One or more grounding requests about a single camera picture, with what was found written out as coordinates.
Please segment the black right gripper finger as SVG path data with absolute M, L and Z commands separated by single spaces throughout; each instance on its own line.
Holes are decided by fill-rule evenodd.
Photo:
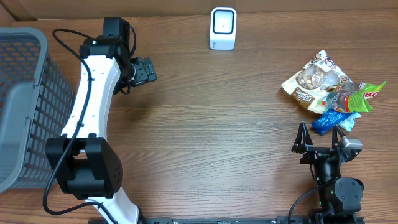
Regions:
M 306 153 L 313 149 L 312 139 L 304 121 L 299 124 L 298 133 L 292 146 L 292 152 Z
M 340 129 L 340 127 L 336 124 L 332 128 L 332 148 L 336 149 L 339 139 L 345 137 L 345 133 Z

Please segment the white snack packet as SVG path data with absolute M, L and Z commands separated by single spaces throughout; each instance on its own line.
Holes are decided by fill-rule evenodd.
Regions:
M 355 125 L 356 118 L 360 118 L 361 115 L 358 112 L 351 113 L 345 120 L 338 123 L 338 125 L 346 130 L 347 132 L 351 132 L 352 128 Z

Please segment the blue oreo packet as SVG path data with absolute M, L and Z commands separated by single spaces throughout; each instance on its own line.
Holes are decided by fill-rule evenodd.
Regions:
M 334 125 L 338 125 L 341 121 L 345 120 L 351 113 L 340 113 L 336 110 L 330 109 L 324 112 L 321 117 L 312 122 L 312 128 L 321 136 L 326 134 L 333 128 Z

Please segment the green snack packet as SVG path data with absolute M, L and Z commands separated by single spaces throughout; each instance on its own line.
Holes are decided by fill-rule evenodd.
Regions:
M 340 113 L 367 113 L 372 110 L 368 100 L 376 97 L 385 84 L 386 81 L 380 85 L 344 82 L 329 92 L 319 103 Z

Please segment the beige pastry snack packet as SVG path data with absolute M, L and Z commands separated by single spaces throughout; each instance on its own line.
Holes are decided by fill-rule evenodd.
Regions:
M 329 92 L 351 79 L 341 70 L 330 56 L 321 50 L 303 69 L 281 84 L 283 90 L 293 96 L 304 108 L 322 114 L 322 102 Z

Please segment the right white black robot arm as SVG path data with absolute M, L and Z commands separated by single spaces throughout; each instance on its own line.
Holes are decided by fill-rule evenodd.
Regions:
M 356 178 L 343 177 L 343 163 L 352 161 L 363 149 L 359 139 L 348 138 L 335 125 L 331 147 L 315 147 L 304 122 L 299 124 L 292 152 L 302 155 L 301 164 L 310 166 L 316 187 L 299 197 L 291 206 L 287 223 L 364 223 L 357 217 L 361 210 L 364 184 Z M 294 208 L 309 195 L 317 193 L 320 208 L 311 210 L 307 217 L 294 218 Z

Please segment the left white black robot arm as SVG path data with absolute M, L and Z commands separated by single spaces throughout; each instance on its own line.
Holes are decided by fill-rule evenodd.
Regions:
M 122 188 L 122 163 L 106 131 L 112 97 L 128 95 L 157 75 L 149 58 L 133 56 L 137 36 L 128 21 L 106 17 L 102 35 L 84 37 L 79 51 L 72 52 L 81 62 L 72 112 L 60 136 L 45 145 L 53 172 L 42 206 L 51 215 L 94 206 L 103 223 L 145 223 Z

